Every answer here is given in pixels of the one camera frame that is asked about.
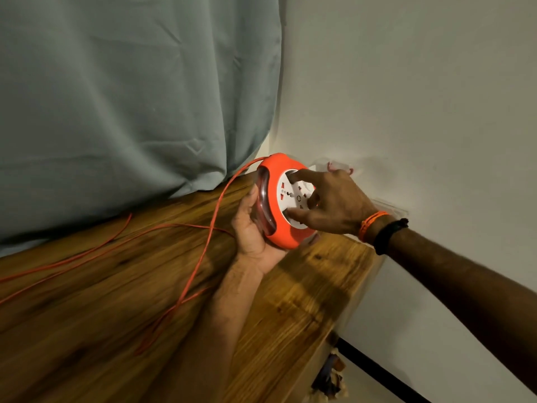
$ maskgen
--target wooden table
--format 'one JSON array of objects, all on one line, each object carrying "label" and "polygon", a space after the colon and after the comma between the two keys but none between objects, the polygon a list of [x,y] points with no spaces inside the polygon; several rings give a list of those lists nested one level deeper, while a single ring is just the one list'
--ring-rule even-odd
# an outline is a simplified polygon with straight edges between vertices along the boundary
[{"label": "wooden table", "polygon": [[[252,181],[253,175],[245,175],[232,184],[217,226],[230,228]],[[96,254],[163,222],[209,224],[221,189],[135,212],[124,232]],[[126,215],[2,258],[0,275],[93,248],[125,220]],[[134,356],[147,326],[178,298],[206,237],[205,229],[156,230],[1,305],[2,402],[138,401],[211,296],[208,291],[182,305],[158,341]],[[192,292],[217,285],[235,251],[232,237],[215,233]],[[381,261],[372,249],[329,234],[310,248],[290,252],[256,295],[225,401],[299,401],[330,350],[326,340],[346,323]],[[49,274],[0,284],[0,297]]]}]

